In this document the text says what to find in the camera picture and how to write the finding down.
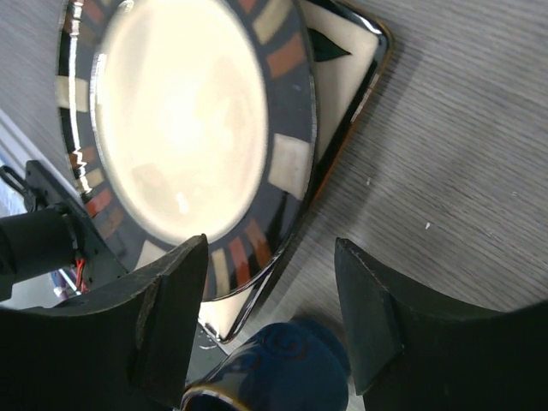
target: leaf design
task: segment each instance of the leaf design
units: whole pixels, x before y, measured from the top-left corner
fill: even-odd
[[[308,29],[308,36],[314,48],[314,61],[328,62],[339,57],[350,56],[352,53],[342,49],[325,35],[313,28]]]

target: white plate center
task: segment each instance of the white plate center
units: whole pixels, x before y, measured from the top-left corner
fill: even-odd
[[[218,0],[125,2],[95,75],[101,158],[137,223],[171,244],[230,231],[268,137],[264,79],[234,12]]]

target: wood grain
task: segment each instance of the wood grain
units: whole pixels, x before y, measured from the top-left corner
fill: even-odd
[[[287,271],[228,349],[299,311],[340,319],[338,235],[483,307],[548,297],[548,8],[355,3],[392,30],[395,56]],[[0,107],[70,176],[54,94],[63,2],[24,4],[0,0]]]

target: mug rim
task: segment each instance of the mug rim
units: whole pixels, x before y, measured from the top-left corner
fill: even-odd
[[[242,402],[239,400],[233,398],[230,395],[227,395],[222,390],[219,390],[217,387],[213,387],[209,384],[200,384],[188,387],[188,389],[185,391],[184,395],[182,396],[181,401],[181,411],[187,410],[187,405],[184,404],[184,402],[190,400],[192,397],[197,395],[205,395],[210,396],[213,398],[217,398],[226,404],[229,404],[231,407],[235,409],[235,411],[251,411],[248,407],[246,407]]]

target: cup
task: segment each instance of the cup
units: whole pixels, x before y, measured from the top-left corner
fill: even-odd
[[[311,319],[267,325],[200,381],[182,411],[344,411],[350,364],[335,335]]]

